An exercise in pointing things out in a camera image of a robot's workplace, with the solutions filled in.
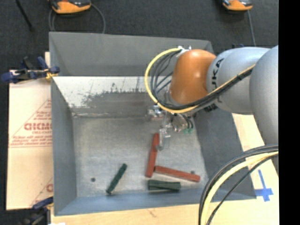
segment cable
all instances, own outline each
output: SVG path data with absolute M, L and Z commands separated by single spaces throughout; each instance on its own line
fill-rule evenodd
M 270 160 L 271 158 L 273 158 L 276 155 L 273 155 L 271 157 L 265 158 L 264 160 L 258 162 L 255 166 L 253 166 L 229 191 L 228 193 L 224 196 L 224 198 L 221 200 L 221 202 L 217 205 L 217 207 L 213 210 L 213 212 L 211 213 L 209 219 L 207 220 L 206 225 L 210 225 L 212 219 L 214 218 L 216 212 L 218 211 L 218 209 L 221 207 L 221 205 L 223 204 L 223 202 L 226 200 L 226 198 L 242 183 L 243 180 L 245 180 L 245 178 L 247 176 L 249 176 L 249 174 L 251 174 L 257 167 L 259 167 L 261 164 L 265 163 L 266 161 Z
M 207 198 L 205 199 L 205 202 L 203 204 L 203 209 L 202 209 L 202 214 L 200 217 L 200 224 L 205 225 L 206 224 L 206 214 L 207 211 L 209 209 L 209 203 L 211 202 L 215 192 L 218 190 L 218 188 L 224 183 L 225 180 L 227 180 L 231 175 L 233 175 L 234 173 L 236 173 L 237 171 L 239 171 L 240 169 L 253 164 L 255 162 L 260 162 L 262 160 L 264 160 L 265 158 L 269 158 L 273 155 L 277 155 L 277 152 L 273 152 L 271 154 L 267 153 L 267 154 L 261 154 L 261 155 L 257 155 L 255 158 L 247 160 L 245 162 L 242 162 L 236 166 L 234 166 L 232 169 L 230 169 L 229 171 L 227 171 L 224 175 L 221 176 L 220 179 L 218 179 L 218 181 L 215 183 L 215 185 L 211 188 L 210 192 L 207 195 Z
M 105 29 L 106 29 L 106 21 L 105 21 L 105 17 L 103 15 L 103 13 L 99 10 L 99 8 L 97 8 L 95 5 L 91 4 L 91 7 L 93 7 L 101 16 L 102 21 L 103 21 L 103 29 L 101 33 L 105 33 Z M 55 26 L 54 26 L 54 20 L 56 18 L 56 13 L 54 13 L 54 15 L 52 16 L 53 10 L 51 9 L 48 15 L 48 25 L 49 25 L 49 30 L 50 31 L 56 31 L 55 30 Z
M 253 33 L 253 26 L 252 26 L 252 21 L 251 21 L 251 16 L 250 16 L 249 10 L 247 11 L 247 15 L 248 15 L 248 20 L 249 20 L 249 25 L 250 25 L 250 33 L 251 33 L 252 43 L 253 43 L 253 46 L 256 47 L 255 37 L 254 37 L 254 33 Z
M 244 71 L 240 72 L 237 76 L 233 77 L 232 79 L 230 79 L 229 81 L 225 82 L 224 84 L 222 84 L 220 87 L 218 87 L 217 89 L 213 90 L 211 93 L 209 93 L 207 96 L 194 101 L 192 103 L 189 104 L 185 104 L 185 105 L 167 105 L 165 103 L 163 103 L 162 101 L 159 101 L 155 92 L 153 92 L 153 77 L 151 77 L 151 89 L 148 86 L 148 73 L 151 69 L 151 67 L 153 66 L 153 64 L 161 57 L 172 53 L 172 52 L 178 52 L 181 51 L 181 48 L 173 48 L 173 49 L 169 49 L 166 50 L 162 53 L 160 53 L 159 55 L 157 55 L 147 66 L 146 72 L 145 72 L 145 77 L 144 77 L 144 82 L 145 82 L 145 87 L 146 87 L 146 91 L 149 94 L 149 96 L 151 97 L 151 99 L 154 101 L 154 103 L 156 103 L 160 108 L 170 112 L 170 113 L 186 113 L 189 112 L 191 110 L 193 110 L 194 108 L 197 107 L 201 107 L 201 106 L 205 106 L 207 104 L 209 104 L 210 102 L 212 102 L 213 100 L 215 100 L 218 96 L 220 96 L 222 93 L 224 93 L 225 91 L 227 91 L 228 89 L 230 89 L 233 85 L 235 85 L 236 83 L 238 83 L 240 80 L 244 79 L 245 77 L 249 76 L 255 66 L 252 65 L 251 67 L 245 69 Z
M 176 51 L 181 51 L 182 49 L 181 48 L 171 48 L 171 49 L 168 49 L 164 52 L 161 52 L 159 55 L 157 55 L 150 63 L 149 65 L 147 66 L 146 68 L 146 72 L 145 72 L 145 76 L 144 76 L 144 83 L 145 83 L 145 88 L 146 88 L 146 91 L 147 93 L 149 94 L 150 98 L 154 101 L 154 103 L 156 103 L 160 108 L 166 110 L 167 112 L 170 112 L 170 113 L 185 113 L 185 112 L 188 112 L 190 110 L 192 110 L 193 108 L 188 108 L 188 109 L 182 109 L 181 111 L 176 111 L 176 110 L 173 110 L 173 109 L 169 109 L 165 106 L 163 106 L 162 104 L 160 104 L 158 102 L 158 100 L 153 96 L 153 94 L 151 93 L 151 90 L 149 88 L 149 85 L 148 85 L 148 73 L 151 69 L 151 67 L 153 66 L 153 64 L 162 56 L 168 54 L 168 53 L 172 53 L 172 52 L 176 52 Z
M 266 145 L 266 146 L 261 146 L 261 147 L 257 147 L 257 148 L 253 148 L 250 150 L 247 150 L 245 152 L 243 152 L 242 154 L 234 157 L 233 159 L 231 159 L 229 162 L 227 162 L 226 164 L 224 164 L 221 168 L 219 168 L 210 178 L 210 180 L 207 182 L 203 192 L 202 192 L 202 196 L 200 199 L 200 203 L 203 203 L 204 199 L 207 196 L 207 193 L 210 190 L 210 187 L 214 184 L 214 182 L 217 180 L 217 178 L 232 164 L 238 162 L 239 160 L 244 160 L 250 156 L 253 155 L 257 155 L 257 154 L 261 154 L 264 152 L 274 152 L 274 151 L 278 151 L 278 145 Z
M 255 42 L 255 37 L 254 37 L 254 32 L 253 32 L 253 25 L 252 25 L 251 15 L 250 15 L 249 10 L 247 10 L 247 16 L 248 16 L 248 21 L 249 21 L 249 27 L 250 27 L 250 34 L 251 34 L 252 43 L 253 43 L 253 46 L 256 47 L 256 42 Z
M 203 193 L 201 195 L 200 199 L 200 206 L 199 206 L 199 224 L 203 225 L 205 224 L 205 217 L 203 214 L 206 214 L 208 209 L 208 203 L 213 197 L 213 194 L 215 193 L 216 189 L 226 180 L 229 176 L 240 170 L 241 168 L 247 166 L 248 164 L 251 164 L 256 161 L 260 161 L 261 159 L 264 159 L 266 157 L 272 156 L 274 154 L 278 154 L 278 145 L 266 145 L 261 146 L 258 148 L 250 149 L 248 151 L 245 151 L 244 153 L 234 157 L 232 160 L 230 160 L 228 163 L 223 165 L 219 170 L 215 172 L 215 174 L 210 178 L 209 182 L 206 184 Z M 232 164 L 244 160 L 248 157 L 256 156 L 256 158 L 243 161 L 240 164 L 234 166 L 232 169 L 224 173 L 221 177 L 220 175 L 228 169 Z

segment blue cross marker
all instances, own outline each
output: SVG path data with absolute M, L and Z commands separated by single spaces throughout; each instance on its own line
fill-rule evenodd
M 255 194 L 256 194 L 256 196 L 262 196 L 264 202 L 270 201 L 269 196 L 273 195 L 272 189 L 271 188 L 266 188 L 266 185 L 265 185 L 264 180 L 263 180 L 262 171 L 258 170 L 258 173 L 259 173 L 259 177 L 261 178 L 261 181 L 262 181 L 263 189 L 255 189 Z

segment clamp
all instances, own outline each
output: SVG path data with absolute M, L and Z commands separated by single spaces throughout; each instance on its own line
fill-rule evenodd
M 7 72 L 1 75 L 1 80 L 4 83 L 19 83 L 38 78 L 45 78 L 50 80 L 51 77 L 57 76 L 60 72 L 59 67 L 48 67 L 42 57 L 37 58 L 39 68 L 37 70 L 30 70 L 33 67 L 32 63 L 28 61 L 28 57 L 24 57 L 20 69 L 15 72 Z

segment gray bin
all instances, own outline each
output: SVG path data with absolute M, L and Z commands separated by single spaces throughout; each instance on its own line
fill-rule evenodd
M 194 132 L 174 132 L 156 162 L 195 172 L 200 182 L 154 174 L 152 179 L 180 181 L 182 189 L 148 191 L 144 174 L 160 121 L 146 117 L 153 102 L 145 92 L 144 71 L 162 51 L 181 45 L 213 52 L 210 42 L 69 32 L 50 32 L 49 41 L 51 66 L 61 68 L 52 80 L 56 216 L 199 203 L 209 177 L 242 152 L 230 113 L 200 111 Z M 107 195 L 105 189 L 123 163 L 127 170 L 113 195 Z M 227 181 L 214 200 L 237 179 Z M 230 198 L 255 198 L 252 187 L 246 179 Z

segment red block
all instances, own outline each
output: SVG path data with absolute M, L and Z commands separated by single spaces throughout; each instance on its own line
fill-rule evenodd
M 151 150 L 150 150 L 149 159 L 148 159 L 148 166 L 147 166 L 147 170 L 146 170 L 146 174 L 145 174 L 145 176 L 147 178 L 150 178 L 153 175 L 156 156 L 158 153 L 158 150 L 157 150 L 158 145 L 159 145 L 159 134 L 155 133 L 153 136 L 153 139 L 152 139 L 152 145 L 151 145 Z
M 169 176 L 180 178 L 180 179 L 193 181 L 193 182 L 200 181 L 200 176 L 198 176 L 198 175 L 191 174 L 188 172 L 178 171 L 178 170 L 175 170 L 172 168 L 167 168 L 167 167 L 162 167 L 162 166 L 155 166 L 154 172 L 161 173 L 164 175 L 169 175 Z

